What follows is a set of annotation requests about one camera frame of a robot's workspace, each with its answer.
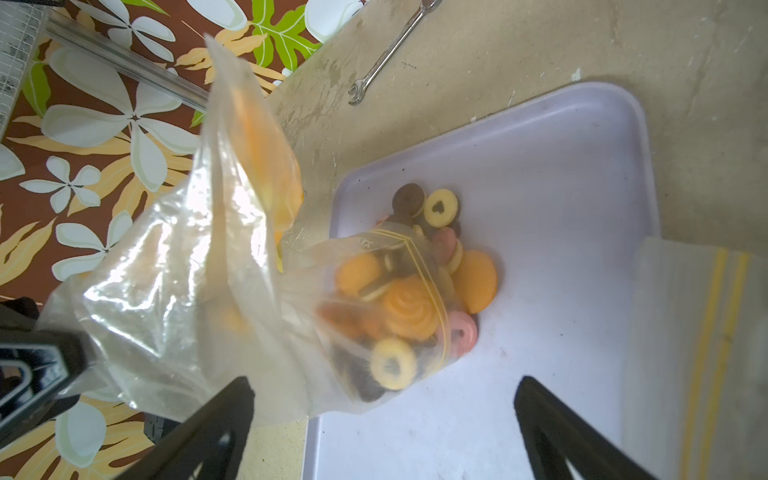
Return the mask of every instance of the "clear plastic bag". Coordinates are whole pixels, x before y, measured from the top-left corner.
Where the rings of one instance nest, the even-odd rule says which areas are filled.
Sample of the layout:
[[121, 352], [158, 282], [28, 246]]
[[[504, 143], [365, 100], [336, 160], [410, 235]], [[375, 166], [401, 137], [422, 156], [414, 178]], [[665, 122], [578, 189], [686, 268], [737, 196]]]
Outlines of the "clear plastic bag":
[[660, 480], [768, 478], [768, 262], [648, 239], [636, 277], [624, 449]]
[[92, 340], [69, 392], [107, 386], [183, 421], [245, 375], [267, 425], [362, 412], [458, 356], [450, 277], [411, 229], [328, 240], [276, 271], [302, 201], [298, 164], [247, 63], [207, 47], [218, 75], [189, 178], [38, 321]]

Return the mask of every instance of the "plastic tray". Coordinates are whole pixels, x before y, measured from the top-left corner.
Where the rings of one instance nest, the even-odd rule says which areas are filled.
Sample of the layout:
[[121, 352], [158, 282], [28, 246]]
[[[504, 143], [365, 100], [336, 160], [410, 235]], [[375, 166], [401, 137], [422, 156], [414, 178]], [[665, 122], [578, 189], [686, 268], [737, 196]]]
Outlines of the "plastic tray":
[[462, 242], [495, 256], [498, 295], [454, 365], [365, 415], [310, 420], [303, 478], [532, 478], [523, 375], [618, 445], [633, 257], [660, 233], [637, 100], [576, 84], [355, 170], [330, 236], [370, 228], [411, 181], [458, 194]]

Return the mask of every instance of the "wrench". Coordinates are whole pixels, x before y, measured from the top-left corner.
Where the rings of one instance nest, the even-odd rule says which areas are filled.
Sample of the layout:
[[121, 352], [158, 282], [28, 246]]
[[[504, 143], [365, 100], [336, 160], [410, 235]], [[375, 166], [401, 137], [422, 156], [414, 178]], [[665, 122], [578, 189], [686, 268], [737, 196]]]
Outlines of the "wrench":
[[365, 77], [355, 80], [355, 83], [349, 88], [349, 94], [352, 95], [352, 100], [349, 101], [350, 105], [357, 105], [362, 101], [362, 98], [366, 96], [366, 90], [371, 85], [371, 82], [373, 82], [373, 79], [376, 78], [376, 75], [381, 71], [386, 62], [395, 54], [395, 50], [402, 45], [406, 37], [414, 28], [416, 28], [422, 18], [437, 8], [437, 6], [440, 5], [440, 2], [442, 2], [442, 0], [422, 0], [419, 10], [413, 14], [410, 20], [408, 20], [408, 23], [400, 32], [400, 35], [389, 44], [389, 47], [382, 53], [382, 56], [379, 57], [379, 60], [373, 65], [373, 68], [371, 68]]

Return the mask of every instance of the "orange cookie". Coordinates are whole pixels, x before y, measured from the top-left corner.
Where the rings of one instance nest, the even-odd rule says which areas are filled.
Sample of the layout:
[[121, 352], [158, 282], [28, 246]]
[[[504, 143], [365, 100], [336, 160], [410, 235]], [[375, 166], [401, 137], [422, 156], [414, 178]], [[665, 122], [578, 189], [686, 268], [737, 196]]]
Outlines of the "orange cookie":
[[379, 307], [365, 311], [360, 317], [360, 326], [367, 336], [381, 340], [389, 336], [389, 330], [384, 323], [384, 312]]
[[344, 336], [356, 339], [362, 335], [360, 311], [355, 306], [326, 302], [317, 307], [317, 314]]
[[386, 317], [389, 329], [408, 339], [428, 339], [437, 330], [439, 322], [433, 296], [439, 301], [435, 292], [430, 295], [416, 275], [393, 281], [382, 301], [389, 314]]
[[464, 302], [467, 313], [482, 311], [496, 296], [498, 274], [493, 260], [487, 253], [466, 250], [452, 278], [453, 286]]
[[379, 259], [373, 253], [363, 253], [342, 263], [336, 271], [336, 288], [344, 295], [358, 296], [358, 292], [382, 274]]

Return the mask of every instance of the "wire rack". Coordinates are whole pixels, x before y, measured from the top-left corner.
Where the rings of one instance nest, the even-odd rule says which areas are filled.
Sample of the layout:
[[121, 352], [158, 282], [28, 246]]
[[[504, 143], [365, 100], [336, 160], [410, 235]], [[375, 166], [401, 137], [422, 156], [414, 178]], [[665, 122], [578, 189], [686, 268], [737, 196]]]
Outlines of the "wire rack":
[[0, 137], [5, 133], [49, 9], [0, 1]]

